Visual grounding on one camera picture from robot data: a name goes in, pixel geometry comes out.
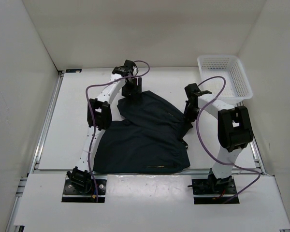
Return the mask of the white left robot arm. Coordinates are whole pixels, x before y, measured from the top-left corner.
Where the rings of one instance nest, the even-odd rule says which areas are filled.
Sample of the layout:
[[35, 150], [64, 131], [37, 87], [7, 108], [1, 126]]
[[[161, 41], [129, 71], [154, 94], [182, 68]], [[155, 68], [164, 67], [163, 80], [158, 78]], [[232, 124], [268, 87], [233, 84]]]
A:
[[109, 82], [90, 85], [85, 90], [87, 101], [87, 139], [80, 159], [72, 171], [67, 172], [71, 185], [81, 194], [98, 193], [98, 184], [93, 174], [93, 161], [99, 142], [112, 122], [111, 104], [122, 88], [128, 93], [138, 93], [142, 75], [137, 65], [124, 64], [112, 70]]

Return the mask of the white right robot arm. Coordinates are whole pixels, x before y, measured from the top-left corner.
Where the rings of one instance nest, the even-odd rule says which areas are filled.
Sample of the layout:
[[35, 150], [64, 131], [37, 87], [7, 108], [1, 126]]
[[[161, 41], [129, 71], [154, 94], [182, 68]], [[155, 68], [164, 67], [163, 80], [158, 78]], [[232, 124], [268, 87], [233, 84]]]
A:
[[[215, 161], [207, 178], [207, 187], [212, 193], [223, 191], [232, 180], [232, 169], [239, 154], [253, 140], [253, 130], [248, 109], [244, 106], [233, 106], [215, 97], [210, 91], [201, 91], [198, 87], [185, 88], [186, 106], [184, 118], [196, 122], [199, 141], [204, 150]], [[206, 111], [217, 119], [217, 137], [220, 149], [217, 157], [210, 154], [201, 139], [199, 123], [201, 113]]]

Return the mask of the dark navy shorts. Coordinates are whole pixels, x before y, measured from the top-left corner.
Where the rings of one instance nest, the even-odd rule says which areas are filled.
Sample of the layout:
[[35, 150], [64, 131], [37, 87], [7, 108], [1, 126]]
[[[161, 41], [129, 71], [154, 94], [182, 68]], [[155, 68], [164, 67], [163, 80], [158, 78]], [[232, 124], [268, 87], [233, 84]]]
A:
[[172, 174], [190, 166], [184, 136], [193, 127], [164, 98], [144, 91], [139, 98], [122, 98], [122, 121], [112, 121], [93, 161], [102, 174]]

